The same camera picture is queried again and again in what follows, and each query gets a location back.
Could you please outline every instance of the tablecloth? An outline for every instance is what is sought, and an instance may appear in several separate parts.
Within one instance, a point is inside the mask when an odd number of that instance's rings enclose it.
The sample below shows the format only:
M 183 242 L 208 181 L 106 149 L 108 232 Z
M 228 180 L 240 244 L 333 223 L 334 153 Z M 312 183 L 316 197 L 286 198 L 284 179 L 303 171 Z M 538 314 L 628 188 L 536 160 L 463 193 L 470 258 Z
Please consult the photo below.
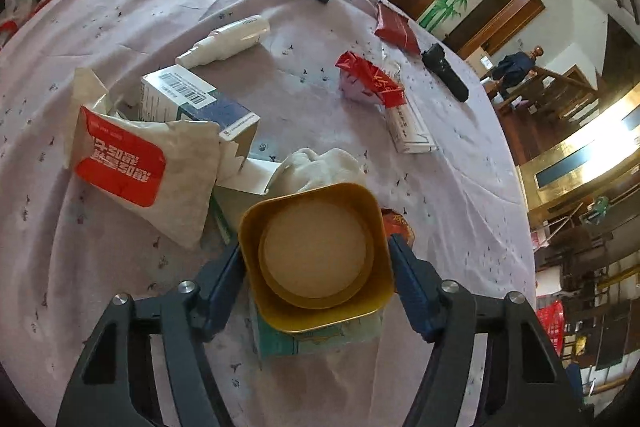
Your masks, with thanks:
M 526 211 L 506 140 L 478 78 L 447 51 L 470 96 L 457 102 L 419 57 L 373 35 L 378 0 L 53 0 L 0 52 L 0 362 L 27 404 L 54 425 L 68 378 L 111 296 L 164 293 L 193 277 L 222 242 L 186 251 L 63 169 L 63 120 L 75 67 L 137 101 L 140 77 L 171 65 L 211 30 L 261 14 L 271 35 L 194 72 L 261 117 L 253 151 L 282 160 L 309 147 L 358 158 L 383 206 L 402 212 L 414 250 L 444 279 L 502 297 L 534 297 Z M 426 49 L 436 39 L 411 23 Z M 337 57 L 387 54 L 440 149 L 399 154 L 375 107 L 341 98 Z M 431 346 L 395 297 L 380 338 L 326 354 L 260 361 L 244 288 L 207 356 L 238 427 L 401 425 Z M 478 400 L 478 337 L 459 425 Z M 154 340 L 154 365 L 161 367 Z M 164 421 L 178 425 L 158 370 Z

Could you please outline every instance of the red basket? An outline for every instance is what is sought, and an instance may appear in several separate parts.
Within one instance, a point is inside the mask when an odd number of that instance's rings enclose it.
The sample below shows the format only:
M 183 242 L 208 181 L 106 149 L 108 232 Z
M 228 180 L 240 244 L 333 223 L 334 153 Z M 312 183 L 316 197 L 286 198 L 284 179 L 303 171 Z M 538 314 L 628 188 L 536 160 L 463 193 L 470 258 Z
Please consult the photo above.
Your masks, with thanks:
M 546 334 L 551 339 L 556 353 L 560 356 L 564 341 L 564 310 L 562 309 L 562 302 L 556 301 L 545 308 L 539 309 L 536 315 L 542 327 L 545 328 Z

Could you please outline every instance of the gold panel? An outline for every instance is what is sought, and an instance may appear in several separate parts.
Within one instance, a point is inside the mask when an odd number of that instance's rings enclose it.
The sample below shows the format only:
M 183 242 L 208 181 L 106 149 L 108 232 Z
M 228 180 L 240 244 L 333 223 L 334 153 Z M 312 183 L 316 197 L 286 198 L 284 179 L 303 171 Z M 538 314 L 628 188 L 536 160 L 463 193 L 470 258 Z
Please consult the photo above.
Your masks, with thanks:
M 559 214 L 565 205 L 593 194 L 612 176 L 640 162 L 640 125 L 627 130 L 622 120 L 640 105 L 640 84 L 604 113 L 540 156 L 517 167 L 532 226 Z M 593 157 L 583 165 L 540 188 L 536 175 L 586 145 Z

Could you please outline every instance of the person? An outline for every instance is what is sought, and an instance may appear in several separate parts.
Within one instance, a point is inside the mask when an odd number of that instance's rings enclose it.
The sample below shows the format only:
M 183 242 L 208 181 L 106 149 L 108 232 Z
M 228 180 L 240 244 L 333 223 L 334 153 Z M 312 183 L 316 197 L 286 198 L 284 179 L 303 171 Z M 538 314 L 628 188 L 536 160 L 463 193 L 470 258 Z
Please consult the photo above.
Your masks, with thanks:
M 491 71 L 492 80 L 482 83 L 489 98 L 494 98 L 498 92 L 503 99 L 509 98 L 508 89 L 516 87 L 529 73 L 532 73 L 536 59 L 544 54 L 542 47 L 536 46 L 531 52 L 517 52 L 504 57 Z

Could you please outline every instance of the metal screw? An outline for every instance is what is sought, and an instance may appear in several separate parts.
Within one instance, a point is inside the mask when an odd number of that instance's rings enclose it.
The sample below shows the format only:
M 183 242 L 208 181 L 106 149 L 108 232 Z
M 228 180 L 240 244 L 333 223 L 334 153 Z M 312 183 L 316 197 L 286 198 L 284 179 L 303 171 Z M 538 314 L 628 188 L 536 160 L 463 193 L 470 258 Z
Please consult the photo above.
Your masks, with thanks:
M 178 284 L 178 292 L 180 293 L 191 293 L 196 289 L 196 283 L 193 281 L 182 281 Z
M 116 306 L 122 306 L 125 302 L 129 300 L 129 296 L 126 293 L 116 293 L 111 299 L 111 302 Z
M 525 298 L 520 292 L 509 292 L 509 300 L 514 304 L 523 304 Z
M 447 293 L 458 293 L 460 291 L 460 285 L 452 280 L 442 281 L 442 291 Z

